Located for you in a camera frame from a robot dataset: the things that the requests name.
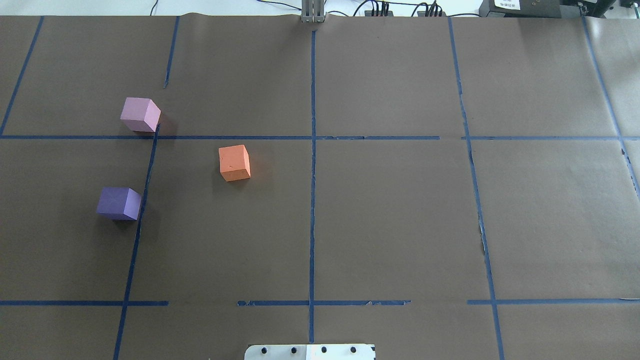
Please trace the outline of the orange foam cube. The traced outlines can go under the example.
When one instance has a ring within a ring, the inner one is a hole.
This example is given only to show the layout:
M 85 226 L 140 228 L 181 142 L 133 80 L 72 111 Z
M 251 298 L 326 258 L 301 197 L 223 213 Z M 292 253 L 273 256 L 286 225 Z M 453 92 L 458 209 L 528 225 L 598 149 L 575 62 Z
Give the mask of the orange foam cube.
M 219 171 L 226 182 L 251 178 L 250 158 L 245 145 L 218 148 Z

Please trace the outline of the black power strip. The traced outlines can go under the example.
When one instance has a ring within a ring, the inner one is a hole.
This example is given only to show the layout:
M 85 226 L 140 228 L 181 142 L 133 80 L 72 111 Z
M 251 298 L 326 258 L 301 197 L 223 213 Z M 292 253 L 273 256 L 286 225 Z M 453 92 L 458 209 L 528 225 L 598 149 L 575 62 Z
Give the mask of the black power strip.
M 441 18 L 445 17 L 446 13 L 434 0 L 433 3 L 421 2 L 416 5 L 411 16 L 414 15 L 419 18 Z
M 371 9 L 364 10 L 364 16 L 368 18 L 390 18 L 393 16 L 391 3 L 386 1 L 369 0 Z

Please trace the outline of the pink foam cube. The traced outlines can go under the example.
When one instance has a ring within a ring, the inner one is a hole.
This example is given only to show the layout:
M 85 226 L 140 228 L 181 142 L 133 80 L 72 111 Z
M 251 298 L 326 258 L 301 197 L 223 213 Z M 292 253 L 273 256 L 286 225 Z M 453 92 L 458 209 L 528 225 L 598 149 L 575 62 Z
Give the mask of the pink foam cube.
M 128 96 L 119 119 L 133 132 L 155 133 L 161 114 L 150 98 Z

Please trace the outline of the purple foam cube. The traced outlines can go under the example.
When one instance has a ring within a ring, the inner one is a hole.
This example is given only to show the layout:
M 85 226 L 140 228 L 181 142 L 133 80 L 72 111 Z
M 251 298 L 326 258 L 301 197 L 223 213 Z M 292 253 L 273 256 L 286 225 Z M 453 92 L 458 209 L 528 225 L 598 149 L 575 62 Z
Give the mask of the purple foam cube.
M 96 213 L 115 221 L 137 221 L 142 196 L 130 187 L 103 187 Z

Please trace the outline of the black box with label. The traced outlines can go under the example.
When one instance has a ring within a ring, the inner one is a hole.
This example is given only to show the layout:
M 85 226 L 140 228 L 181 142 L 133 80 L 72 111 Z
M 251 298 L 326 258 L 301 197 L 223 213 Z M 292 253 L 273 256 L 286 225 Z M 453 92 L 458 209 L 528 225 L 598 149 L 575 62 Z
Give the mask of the black box with label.
M 573 19 L 583 16 L 576 4 L 562 0 L 483 0 L 478 8 L 482 18 Z

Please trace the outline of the aluminium frame post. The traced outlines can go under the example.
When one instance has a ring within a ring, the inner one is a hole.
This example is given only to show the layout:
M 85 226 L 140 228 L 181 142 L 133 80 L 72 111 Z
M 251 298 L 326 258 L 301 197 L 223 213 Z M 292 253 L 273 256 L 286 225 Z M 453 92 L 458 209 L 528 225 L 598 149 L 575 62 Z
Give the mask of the aluminium frame post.
M 301 22 L 304 24 L 324 23 L 326 20 L 326 0 L 302 0 Z

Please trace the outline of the white pedestal column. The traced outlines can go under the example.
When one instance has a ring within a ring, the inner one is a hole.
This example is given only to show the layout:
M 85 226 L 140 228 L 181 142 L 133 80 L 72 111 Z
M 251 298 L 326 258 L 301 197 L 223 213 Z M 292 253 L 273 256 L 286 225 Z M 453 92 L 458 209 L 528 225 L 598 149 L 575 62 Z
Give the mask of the white pedestal column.
M 375 360 L 374 344 L 254 344 L 247 347 L 245 360 Z

